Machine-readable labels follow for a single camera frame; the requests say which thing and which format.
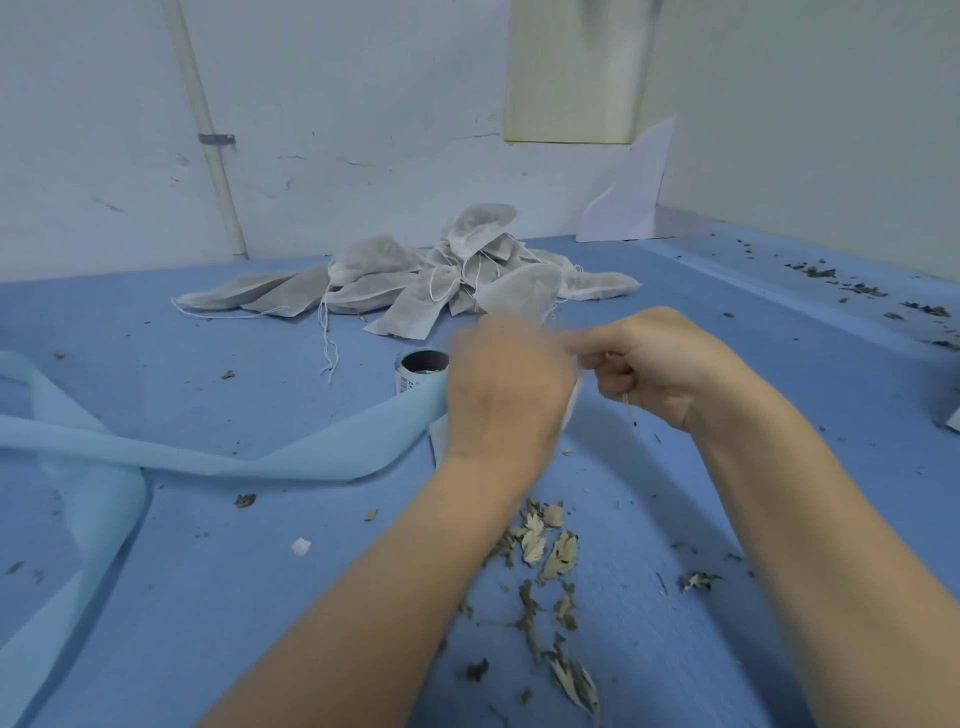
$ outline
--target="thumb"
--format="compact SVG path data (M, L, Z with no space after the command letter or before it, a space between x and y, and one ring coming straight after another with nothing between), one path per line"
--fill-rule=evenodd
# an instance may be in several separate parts
M632 348L627 341L622 321L614 321L602 327L565 331L561 341L568 354L626 353Z

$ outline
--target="blue surface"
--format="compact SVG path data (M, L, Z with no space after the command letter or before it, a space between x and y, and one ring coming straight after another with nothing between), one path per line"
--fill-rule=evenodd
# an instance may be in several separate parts
M960 400L953 389L960 353L954 367L943 357L952 352L929 361L911 355L915 342L906 337L899 352L884 338L887 329L875 340L869 328L853 335L828 311L796 310L773 287L765 295L691 268L664 243L538 244L589 271L621 270L644 283L625 299L560 305L556 325L591 326L657 304L679 308L826 429L870 500L960 594L960 440L931 423ZM411 345L364 333L355 318L331 316L341 364L328 386L316 318L208 323L169 304L172 295L210 288L240 267L0 286L0 349L28 354L119 435L248 459L393 393L394 358ZM429 343L444 347L468 324L469 317L443 318ZM236 377L220 379L226 370ZM23 414L23 397L18 385L0 382L3 411ZM534 491L562 499L567 526L581 537L571 579L580 630L567 645L597 682L605 724L809 725L749 565L725 558L739 547L695 449L642 413L636 422L585 387L560 445L572 452L555 459ZM349 485L148 472L152 502L142 528L31 725L192 724L387 527L432 469L424 440L384 472ZM1 643L69 578L77 557L53 486L33 458L0 452L0 473ZM256 492L256 504L234 508L241 492ZM364 523L371 508L377 518ZM313 543L302 558L290 550L298 537ZM671 548L678 541L684 545ZM2 575L21 560L17 573ZM708 594L681 595L676 580L687 570L727 581ZM480 572L468 595L474 621L451 623L412 725L498 726L491 705L518 725L589 725L548 668L534 667L522 634L488 623L518 617L516 586L532 575L522 563L506 570L502 561ZM535 596L549 610L559 589L549 584ZM544 643L556 626L549 617L538 617ZM467 663L483 657L487 677L466 683ZM521 706L527 687L534 697Z

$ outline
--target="white pipe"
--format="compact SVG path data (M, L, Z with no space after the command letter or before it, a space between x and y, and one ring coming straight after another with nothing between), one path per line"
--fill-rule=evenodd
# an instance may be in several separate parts
M177 61L180 62L180 71L183 74L183 83L186 85L186 94L190 99L190 108L197 124L197 131L203 134L216 133L213 129L213 120L210 118L210 109L206 105L204 84L200 80L200 70L197 68L197 57L193 53L190 43L190 33L186 27L186 18L183 16L183 6L180 0L163 0L164 13L167 16L167 27L170 37L174 41L174 50ZM247 243L243 239L243 230L237 219L237 211L233 206L233 197L230 195L230 183L227 180L227 170L224 169L224 158L220 154L220 147L207 144L204 147L206 166L210 170L213 189L217 195L217 206L227 228L227 242L234 260L246 260Z

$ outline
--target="person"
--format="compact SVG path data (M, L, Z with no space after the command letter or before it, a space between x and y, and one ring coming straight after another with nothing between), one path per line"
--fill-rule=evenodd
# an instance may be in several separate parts
M561 336L496 316L459 331L443 463L202 728L405 723L471 578L554 455L569 354L601 394L693 438L819 724L960 724L952 596L779 392L677 311L652 308Z

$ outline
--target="hand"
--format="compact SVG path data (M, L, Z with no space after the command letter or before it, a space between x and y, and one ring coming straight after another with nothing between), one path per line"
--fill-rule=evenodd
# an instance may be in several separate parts
M553 456L576 376L556 336L488 315L450 351L447 460L495 470L521 497Z
M726 344L679 311L658 307L612 324L564 334L568 353L597 375L604 397L628 401L677 429L725 381L751 374Z

